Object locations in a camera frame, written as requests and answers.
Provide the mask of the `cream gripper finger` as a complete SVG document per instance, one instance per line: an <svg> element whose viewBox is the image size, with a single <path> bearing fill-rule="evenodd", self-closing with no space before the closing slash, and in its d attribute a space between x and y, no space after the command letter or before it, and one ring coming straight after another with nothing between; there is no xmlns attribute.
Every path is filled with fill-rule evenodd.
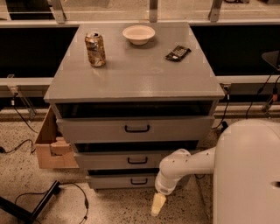
<svg viewBox="0 0 280 224"><path fill-rule="evenodd" d="M165 202L166 202L166 197L160 192L156 193L154 195L152 206L151 206L151 215L158 216Z"/></svg>

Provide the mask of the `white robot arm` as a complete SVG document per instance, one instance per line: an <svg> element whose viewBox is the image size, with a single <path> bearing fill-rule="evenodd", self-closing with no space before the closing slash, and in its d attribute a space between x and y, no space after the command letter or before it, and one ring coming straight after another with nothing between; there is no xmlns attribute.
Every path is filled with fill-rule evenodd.
<svg viewBox="0 0 280 224"><path fill-rule="evenodd" d="M248 119L228 126L217 144L161 160L151 214L186 175L213 174L213 224L280 224L280 123Z"/></svg>

